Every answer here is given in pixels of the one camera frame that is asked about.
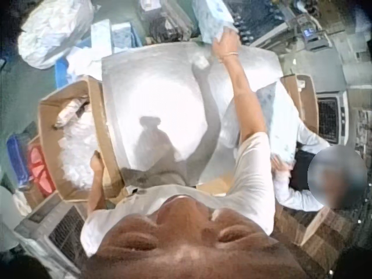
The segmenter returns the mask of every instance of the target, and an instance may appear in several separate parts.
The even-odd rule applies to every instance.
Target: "hand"
[[[283,162],[279,156],[275,155],[271,159],[271,167],[275,171],[291,171],[293,169],[292,166],[288,165],[287,163]]]
[[[101,154],[96,150],[91,158],[91,169],[93,170],[94,174],[103,174],[103,170],[105,169],[105,165],[101,158]]]
[[[240,41],[238,34],[234,30],[225,27],[223,30],[221,41],[218,42],[217,39],[213,40],[212,49],[214,54],[222,62],[225,62],[227,58],[236,57],[236,55],[231,55],[231,53],[238,52],[239,44]]]

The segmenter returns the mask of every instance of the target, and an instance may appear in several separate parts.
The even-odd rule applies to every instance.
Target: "metal grate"
[[[73,206],[50,234],[52,243],[79,269],[87,256],[80,243],[84,220]]]
[[[338,143],[337,98],[318,98],[319,136],[331,144]]]

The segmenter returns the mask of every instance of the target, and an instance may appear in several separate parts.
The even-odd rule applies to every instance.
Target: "blue bin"
[[[29,141],[29,137],[24,134],[13,134],[6,141],[10,164],[16,174],[19,186],[28,184],[30,179],[27,167],[27,144]]]
[[[137,32],[134,30],[133,26],[131,27],[131,31],[132,31],[132,47],[133,48],[141,47],[142,42]],[[82,40],[76,46],[79,48],[92,47],[91,37],[88,37]],[[69,84],[67,80],[67,68],[68,67],[69,67],[69,63],[67,62],[65,57],[58,59],[57,62],[55,63],[54,71],[55,71],[56,89],[60,89]]]

